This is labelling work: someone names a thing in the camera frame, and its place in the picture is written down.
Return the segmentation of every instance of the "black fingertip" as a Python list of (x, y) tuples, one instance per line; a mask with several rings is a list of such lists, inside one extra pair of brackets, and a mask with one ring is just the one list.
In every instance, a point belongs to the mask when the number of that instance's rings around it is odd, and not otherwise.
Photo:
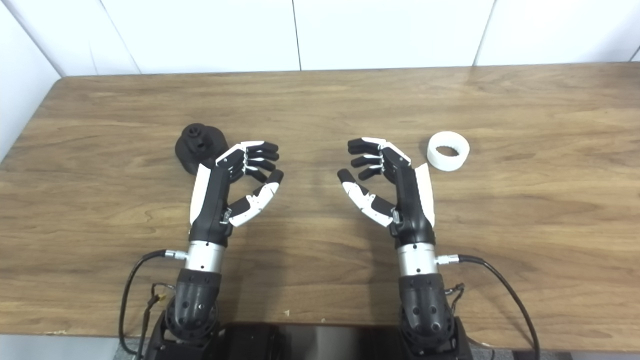
[(274, 143), (264, 142), (260, 145), (247, 147), (247, 152), (278, 152), (278, 146)]
[(267, 178), (267, 183), (278, 183), (282, 182), (282, 178), (284, 177), (284, 173), (281, 170), (274, 170)]
[(254, 179), (261, 183), (267, 181), (267, 175), (264, 175), (260, 170), (247, 170), (246, 173), (253, 176)]
[(279, 148), (276, 144), (270, 142), (264, 142), (264, 144), (260, 145), (260, 148), (264, 151), (269, 152), (278, 152)]
[(366, 179), (369, 179), (378, 174), (380, 174), (379, 168), (368, 168), (359, 173), (358, 178), (362, 181), (365, 181)]
[(351, 172), (345, 168), (338, 171), (338, 179), (340, 179), (341, 183), (355, 183), (356, 179), (351, 175)]
[(363, 167), (364, 165), (379, 165), (380, 161), (380, 158), (368, 158), (366, 156), (360, 156), (351, 160), (351, 166), (358, 168)]
[(268, 160), (259, 161), (259, 160), (249, 159), (247, 161), (247, 164), (251, 167), (261, 167), (267, 171), (274, 171), (276, 169), (276, 165), (274, 165), (272, 162), (269, 162)]
[(351, 155), (357, 154), (377, 154), (378, 153), (378, 144), (372, 142), (366, 142), (363, 139), (353, 139), (347, 143), (347, 151)]
[(263, 158), (271, 161), (278, 161), (280, 155), (277, 152), (252, 152), (250, 158)]

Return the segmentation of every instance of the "black robotic arm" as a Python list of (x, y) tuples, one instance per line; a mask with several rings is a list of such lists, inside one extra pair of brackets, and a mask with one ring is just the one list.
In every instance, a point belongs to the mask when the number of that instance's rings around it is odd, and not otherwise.
[(428, 165), (412, 168), (407, 155), (379, 138), (351, 140), (348, 151), (364, 154), (354, 159), (352, 166), (369, 165), (359, 173), (361, 180), (382, 174), (396, 186), (397, 203), (393, 205), (358, 184), (349, 170), (338, 171), (349, 198), (362, 213), (388, 227), (396, 240), (405, 356), (462, 358), (468, 343), (465, 336), (461, 338), (464, 330), (447, 302), (435, 256), (435, 215)]

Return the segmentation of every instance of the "cable connector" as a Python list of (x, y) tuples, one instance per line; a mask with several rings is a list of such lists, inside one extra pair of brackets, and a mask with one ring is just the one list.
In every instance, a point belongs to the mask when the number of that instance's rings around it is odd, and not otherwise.
[(436, 264), (438, 265), (447, 265), (447, 264), (457, 264), (460, 262), (460, 258), (458, 255), (440, 255), (436, 257)]
[(186, 252), (179, 251), (179, 250), (166, 250), (164, 252), (164, 256), (166, 258), (173, 258), (176, 260), (187, 260), (188, 258), (188, 255)]

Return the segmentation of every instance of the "robotic hand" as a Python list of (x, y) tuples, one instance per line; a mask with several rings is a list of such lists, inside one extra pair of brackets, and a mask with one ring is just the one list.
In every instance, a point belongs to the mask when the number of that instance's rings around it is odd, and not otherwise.
[[(198, 136), (206, 131), (203, 126), (201, 129)], [(224, 141), (223, 138), (218, 140), (216, 143)], [(211, 353), (217, 334), (216, 299), (228, 237), (234, 227), (251, 220), (267, 206), (284, 176), (270, 162), (279, 158), (277, 145), (253, 141), (241, 142), (230, 149), (226, 147), (224, 142), (224, 147), (217, 152), (223, 152), (221, 155), (197, 163), (186, 264), (178, 276), (175, 297), (156, 324), (146, 359), (200, 359), (203, 354)], [(178, 151), (177, 154), (187, 171), (194, 170), (196, 162), (184, 161), (185, 157)], [(260, 168), (271, 174), (266, 176)], [(244, 175), (252, 176), (262, 184), (252, 194), (229, 205), (230, 185)], [(165, 330), (169, 330), (178, 342), (167, 341)]]
[(349, 198), (362, 213), (388, 227), (396, 240), (402, 302), (400, 330), (405, 357), (462, 359), (470, 356), (464, 329), (447, 302), (444, 282), (438, 273), (428, 164), (412, 168), (407, 155), (379, 138), (351, 140), (348, 151), (362, 154), (351, 161), (351, 166), (368, 165), (359, 173), (360, 180), (382, 174), (396, 186), (397, 203), (393, 205), (358, 184), (349, 170), (338, 171)]

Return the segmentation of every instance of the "black mounting base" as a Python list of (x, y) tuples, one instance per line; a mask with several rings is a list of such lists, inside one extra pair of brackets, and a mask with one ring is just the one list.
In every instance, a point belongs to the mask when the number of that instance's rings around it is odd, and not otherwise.
[(212, 168), (218, 156), (229, 150), (225, 135), (217, 127), (191, 124), (182, 130), (175, 143), (175, 155), (184, 170), (191, 175), (198, 172), (198, 166), (204, 164)]

